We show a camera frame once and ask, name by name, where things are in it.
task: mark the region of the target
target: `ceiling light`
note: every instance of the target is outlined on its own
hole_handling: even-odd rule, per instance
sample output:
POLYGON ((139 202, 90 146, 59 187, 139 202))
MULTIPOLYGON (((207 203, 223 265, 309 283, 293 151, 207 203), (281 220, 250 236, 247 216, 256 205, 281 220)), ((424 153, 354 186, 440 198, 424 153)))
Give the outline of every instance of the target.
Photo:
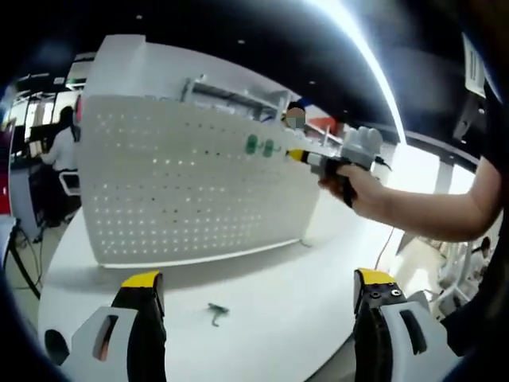
POLYGON ((389 106, 390 113, 392 114, 400 143, 406 145, 405 131, 403 130, 403 122, 399 115, 396 99, 392 94, 389 82, 383 74, 383 70, 380 67, 379 62, 376 60, 375 54, 371 51, 354 18, 337 0, 307 0, 307 2, 320 9, 325 15, 329 16, 337 24, 337 26, 352 39, 379 83, 383 96, 389 106))

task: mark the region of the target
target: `pegboard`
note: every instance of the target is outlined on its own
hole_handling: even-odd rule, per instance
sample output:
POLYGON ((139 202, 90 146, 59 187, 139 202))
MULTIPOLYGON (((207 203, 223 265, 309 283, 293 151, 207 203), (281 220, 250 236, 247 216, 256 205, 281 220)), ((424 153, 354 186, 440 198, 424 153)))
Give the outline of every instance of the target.
POLYGON ((101 264, 209 261, 299 240, 307 229, 317 178, 286 151, 324 149, 278 124, 98 95, 86 100, 82 127, 84 216, 101 264))

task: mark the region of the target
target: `computer screen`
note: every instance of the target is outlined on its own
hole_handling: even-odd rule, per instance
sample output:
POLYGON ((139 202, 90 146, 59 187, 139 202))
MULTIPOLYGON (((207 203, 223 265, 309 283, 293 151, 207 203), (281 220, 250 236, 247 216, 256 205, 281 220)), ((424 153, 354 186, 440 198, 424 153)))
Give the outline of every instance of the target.
POLYGON ((13 132, 13 140, 10 147, 11 154, 25 150, 25 125, 16 126, 13 132))
POLYGON ((59 130, 60 126, 58 123, 50 123, 47 125, 30 127, 29 141, 42 141, 49 148, 53 145, 53 140, 55 139, 55 136, 58 134, 59 130))

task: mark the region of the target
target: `human hand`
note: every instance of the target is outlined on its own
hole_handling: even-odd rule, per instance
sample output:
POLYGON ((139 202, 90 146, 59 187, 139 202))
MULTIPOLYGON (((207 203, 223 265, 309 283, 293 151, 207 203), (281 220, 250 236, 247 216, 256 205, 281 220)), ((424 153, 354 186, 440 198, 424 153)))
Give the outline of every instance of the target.
MULTIPOLYGON (((355 191, 352 208, 357 215, 374 219, 384 209, 387 189, 369 171, 357 166, 342 166, 338 174, 347 177, 355 191)), ((343 185, 332 177, 320 179, 318 185, 344 201, 343 185)))

